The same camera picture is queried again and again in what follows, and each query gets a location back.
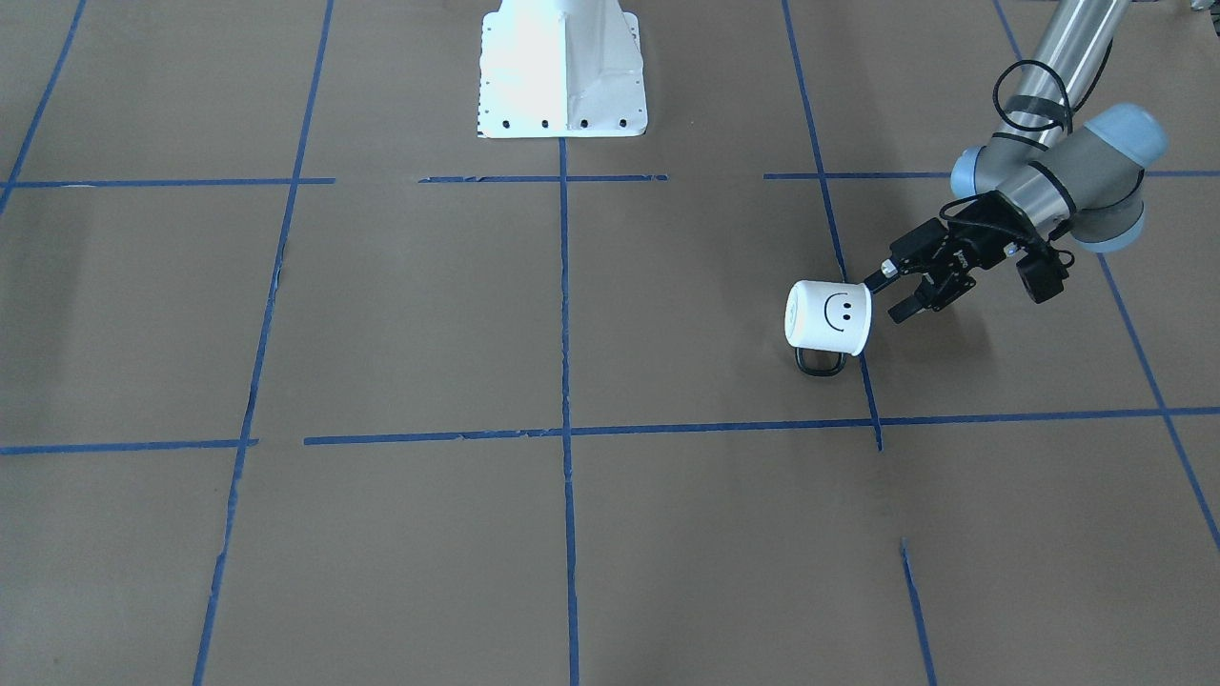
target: robotic arm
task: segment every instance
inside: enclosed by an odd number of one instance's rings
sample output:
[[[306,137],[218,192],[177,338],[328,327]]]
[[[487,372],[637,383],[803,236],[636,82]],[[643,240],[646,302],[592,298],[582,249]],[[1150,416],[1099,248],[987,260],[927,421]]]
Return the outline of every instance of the robotic arm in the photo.
[[[1127,5],[1060,1],[1035,59],[1014,63],[997,82],[992,99],[1003,123],[986,146],[966,150],[954,166],[958,200],[894,240],[889,258],[863,286],[806,281],[793,288],[786,333],[803,371],[828,376],[842,369],[842,355],[859,354],[870,322],[848,323],[839,310],[847,304],[871,314],[871,295],[903,276],[917,275],[920,282],[889,309],[895,323],[944,309],[975,287],[976,267],[991,270],[1019,255],[1026,292],[1043,303],[1063,292],[1075,261],[1054,247],[1057,240],[1070,234],[1086,250],[1108,253],[1139,236],[1139,189],[1144,168],[1168,146],[1164,131],[1131,104],[1115,105],[1080,129],[1074,121],[1105,66]],[[1016,93],[1000,106],[1000,82],[1021,66],[1026,71]],[[810,370],[803,348],[837,352],[839,364]]]

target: blue joint cap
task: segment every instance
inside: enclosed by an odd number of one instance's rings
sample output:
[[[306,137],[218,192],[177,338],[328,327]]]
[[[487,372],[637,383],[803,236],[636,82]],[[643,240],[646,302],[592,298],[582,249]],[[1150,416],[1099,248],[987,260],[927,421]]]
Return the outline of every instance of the blue joint cap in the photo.
[[[1146,205],[1144,209],[1139,211],[1139,218],[1136,220],[1136,223],[1131,225],[1131,228],[1124,231],[1114,238],[1108,238],[1100,243],[1085,243],[1083,240],[1077,239],[1076,243],[1089,253],[1097,253],[1099,255],[1121,250],[1135,243],[1136,238],[1139,238],[1139,234],[1143,233],[1144,216],[1147,214],[1148,208]]]
[[[1165,129],[1147,110],[1131,103],[1119,103],[1105,110],[1089,120],[1085,128],[1143,168],[1169,149]]]
[[[959,200],[978,193],[975,189],[975,170],[978,166],[978,154],[982,150],[980,145],[966,148],[953,165],[953,173],[949,175],[949,188],[953,189],[953,194]]]

